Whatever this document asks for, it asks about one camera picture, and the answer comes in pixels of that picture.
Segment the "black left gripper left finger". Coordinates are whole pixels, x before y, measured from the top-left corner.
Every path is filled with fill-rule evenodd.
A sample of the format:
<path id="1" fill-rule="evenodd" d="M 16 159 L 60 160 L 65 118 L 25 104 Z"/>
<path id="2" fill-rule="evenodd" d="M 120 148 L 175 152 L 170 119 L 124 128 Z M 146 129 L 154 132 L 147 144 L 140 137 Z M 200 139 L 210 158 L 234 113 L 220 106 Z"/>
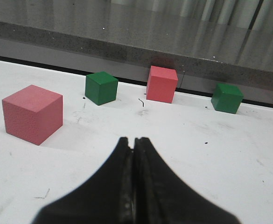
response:
<path id="1" fill-rule="evenodd" d="M 133 153 L 119 139 L 104 164 L 66 196 L 44 206 L 34 224 L 132 224 Z"/>

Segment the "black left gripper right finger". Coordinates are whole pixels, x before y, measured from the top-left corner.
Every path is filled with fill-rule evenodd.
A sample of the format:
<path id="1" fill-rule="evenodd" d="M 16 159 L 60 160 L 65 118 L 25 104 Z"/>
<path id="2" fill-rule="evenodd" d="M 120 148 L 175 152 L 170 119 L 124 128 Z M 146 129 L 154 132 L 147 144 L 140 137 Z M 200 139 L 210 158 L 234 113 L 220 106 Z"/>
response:
<path id="1" fill-rule="evenodd" d="M 135 139 L 133 174 L 138 224 L 238 224 L 184 183 L 161 158 L 150 139 Z"/>

